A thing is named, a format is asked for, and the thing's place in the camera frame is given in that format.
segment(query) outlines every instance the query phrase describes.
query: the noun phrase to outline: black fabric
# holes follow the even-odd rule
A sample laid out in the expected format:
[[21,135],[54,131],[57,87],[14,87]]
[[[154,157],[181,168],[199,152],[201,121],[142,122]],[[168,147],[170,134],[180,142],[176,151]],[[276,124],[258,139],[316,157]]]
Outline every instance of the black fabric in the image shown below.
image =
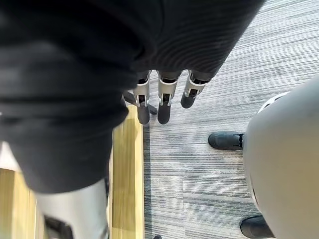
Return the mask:
[[28,186],[107,177],[136,72],[217,72],[262,0],[0,1],[0,140]]

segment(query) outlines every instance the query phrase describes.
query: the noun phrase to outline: floor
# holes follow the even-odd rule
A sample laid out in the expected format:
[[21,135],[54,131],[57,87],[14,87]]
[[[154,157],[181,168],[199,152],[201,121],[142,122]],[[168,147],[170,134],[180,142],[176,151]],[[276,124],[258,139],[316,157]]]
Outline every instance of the floor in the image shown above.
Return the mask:
[[[190,109],[179,79],[170,121],[144,128],[145,234],[152,239],[241,239],[240,221],[258,213],[241,152],[208,144],[213,131],[244,131],[270,97],[319,73],[319,1],[269,0]],[[157,75],[151,104],[158,105]]]

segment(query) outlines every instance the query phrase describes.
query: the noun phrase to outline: striped carpet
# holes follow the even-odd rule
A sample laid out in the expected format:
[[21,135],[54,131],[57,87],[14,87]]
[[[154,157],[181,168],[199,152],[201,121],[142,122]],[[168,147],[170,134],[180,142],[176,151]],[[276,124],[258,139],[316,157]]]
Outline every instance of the striped carpet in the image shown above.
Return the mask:
[[[319,73],[319,1],[269,0],[190,109],[179,79],[170,121],[144,129],[146,239],[241,239],[240,221],[258,213],[241,152],[208,145],[213,131],[244,131],[270,97]],[[158,105],[157,74],[151,104]]]

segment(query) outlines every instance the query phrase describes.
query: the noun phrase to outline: metal finger segment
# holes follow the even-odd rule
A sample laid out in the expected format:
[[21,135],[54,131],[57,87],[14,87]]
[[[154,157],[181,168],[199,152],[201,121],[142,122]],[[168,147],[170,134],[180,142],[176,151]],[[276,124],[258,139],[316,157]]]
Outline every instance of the metal finger segment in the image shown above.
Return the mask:
[[133,89],[136,106],[138,108],[138,118],[141,124],[147,124],[150,121],[150,73],[151,71],[139,72],[139,82],[136,88]]
[[204,90],[214,75],[215,73],[189,70],[185,90],[180,101],[183,108],[187,109],[193,105],[196,97]]
[[159,75],[159,113],[158,121],[166,124],[170,117],[170,106],[175,95],[177,81],[181,71],[158,71]]

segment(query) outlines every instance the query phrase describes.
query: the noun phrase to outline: silver metal part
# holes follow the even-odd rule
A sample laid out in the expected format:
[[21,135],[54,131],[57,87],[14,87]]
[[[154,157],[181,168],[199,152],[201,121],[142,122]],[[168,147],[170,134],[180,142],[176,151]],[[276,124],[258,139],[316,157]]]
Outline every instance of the silver metal part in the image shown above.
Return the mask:
[[190,93],[191,89],[197,90],[196,96],[198,96],[203,91],[204,87],[208,83],[208,81],[207,81],[207,83],[204,83],[204,84],[196,84],[192,81],[193,78],[194,77],[193,77],[192,71],[189,71],[189,74],[188,74],[188,77],[186,80],[186,84],[185,84],[185,90],[184,90],[184,94],[186,97],[189,97],[189,93]]
[[104,179],[72,192],[35,196],[42,213],[67,223],[74,239],[108,238]]
[[[164,94],[169,94],[169,100],[167,106],[170,106],[174,95],[175,95],[175,90],[177,86],[177,81],[180,76],[181,72],[160,72],[158,71],[159,75],[159,105],[163,105],[163,95]],[[163,81],[163,79],[170,79],[170,80],[175,80],[172,83],[166,83]]]
[[258,114],[259,114],[264,108],[268,107],[269,105],[271,105],[272,103],[274,103],[277,99],[281,98],[282,96],[285,96],[285,95],[288,94],[289,92],[290,92],[290,91],[281,93],[281,94],[276,95],[276,96],[270,98],[269,100],[267,100],[267,101],[263,104],[263,106],[261,106],[261,108],[259,109]]
[[149,105],[149,98],[150,98],[150,74],[151,71],[148,72],[148,74],[145,75],[146,82],[143,84],[137,84],[136,88],[133,89],[134,98],[136,101],[137,107],[141,106],[141,102],[139,100],[139,96],[145,96],[145,106]]

